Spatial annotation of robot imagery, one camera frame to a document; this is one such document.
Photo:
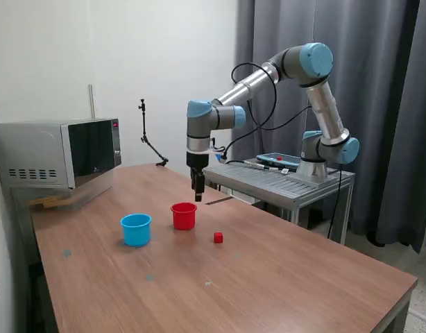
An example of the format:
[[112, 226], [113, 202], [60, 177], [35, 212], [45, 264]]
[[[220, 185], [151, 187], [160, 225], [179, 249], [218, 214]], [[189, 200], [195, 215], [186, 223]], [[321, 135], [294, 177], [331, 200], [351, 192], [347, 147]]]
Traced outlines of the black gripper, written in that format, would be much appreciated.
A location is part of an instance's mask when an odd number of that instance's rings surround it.
[[195, 201], [201, 202], [205, 191], [205, 176], [202, 171], [195, 169], [204, 169], [209, 164], [209, 154], [186, 153], [187, 166], [190, 169], [191, 188], [195, 193]]

